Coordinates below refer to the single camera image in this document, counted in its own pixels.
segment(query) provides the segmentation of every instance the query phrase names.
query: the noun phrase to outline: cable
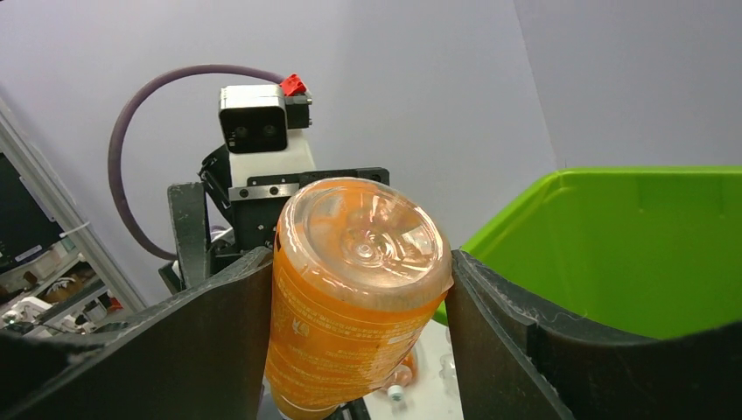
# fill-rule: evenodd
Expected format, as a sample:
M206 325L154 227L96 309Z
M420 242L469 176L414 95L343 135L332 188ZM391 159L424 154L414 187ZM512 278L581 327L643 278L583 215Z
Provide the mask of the cable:
M147 234L144 233L142 228L139 226L139 223L137 223L137 219L134 217L134 214L132 214L131 208L129 207L129 202L126 200L126 192L123 189L123 178L121 172L123 139L126 136L126 130L129 128L134 113L137 112L137 109L142 105L142 102L149 98L150 95L154 94L155 91L170 82L198 74L237 74L273 83L281 83L284 80L284 77L278 74L245 66L204 64L199 66L182 67L160 74L158 77L139 89L139 91L137 91L123 107L121 114L119 114L116 119L114 129L111 132L110 143L108 144L108 185L111 189L111 195L114 199L116 211L119 216L121 216L121 220L127 230L129 230L131 236L133 236L134 240L150 254L158 256L164 260L175 260L177 257L172 252L160 248L152 242L149 237L147 237Z

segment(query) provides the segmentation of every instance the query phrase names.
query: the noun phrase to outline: plastic bottle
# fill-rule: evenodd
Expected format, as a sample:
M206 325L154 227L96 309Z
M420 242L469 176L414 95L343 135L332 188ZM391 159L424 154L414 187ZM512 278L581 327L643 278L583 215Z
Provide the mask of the plastic bottle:
M384 392L394 403L400 403L404 399L404 389L417 378L417 356L413 348L399 366L395 367L381 391Z
M448 241L399 192L308 185L276 227L265 371L276 406L320 419L382 387L451 285Z
M387 383L381 387L381 390L386 392L390 400L399 403L404 399L404 388L410 385L414 379L412 369L399 365L395 367L394 372L387 379Z
M451 330L445 329L445 339L451 344ZM441 370L438 375L443 379L445 393L450 396L459 396L459 380L456 376L456 361L453 359L453 353L447 353L441 356Z

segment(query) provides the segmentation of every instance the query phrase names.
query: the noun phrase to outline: gray wall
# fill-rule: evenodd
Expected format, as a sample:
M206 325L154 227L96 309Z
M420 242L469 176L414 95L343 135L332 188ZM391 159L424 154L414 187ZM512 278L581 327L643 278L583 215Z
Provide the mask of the gray wall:
M555 168L512 0L11 0L0 3L0 95L150 302L166 296L106 179L121 106L174 67L225 62L302 75L321 168L380 165L460 245ZM220 144L219 88L182 80L147 101L124 147L144 230L172 249L165 188Z
M742 158L742 2L515 0L557 164Z

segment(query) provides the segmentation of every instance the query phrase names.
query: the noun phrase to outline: bottle label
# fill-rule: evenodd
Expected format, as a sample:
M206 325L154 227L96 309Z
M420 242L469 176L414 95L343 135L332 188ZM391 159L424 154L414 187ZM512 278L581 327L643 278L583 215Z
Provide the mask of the bottle label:
M273 262L265 375L298 407L326 407L381 387L420 336L445 293L413 311L374 311L305 281L280 245Z

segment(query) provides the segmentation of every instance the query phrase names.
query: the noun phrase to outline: green bin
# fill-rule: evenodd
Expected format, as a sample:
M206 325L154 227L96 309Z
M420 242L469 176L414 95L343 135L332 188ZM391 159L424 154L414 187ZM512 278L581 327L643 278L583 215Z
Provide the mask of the green bin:
M666 339L742 319L742 167L535 182L463 250L579 316ZM445 308L436 319L445 322Z

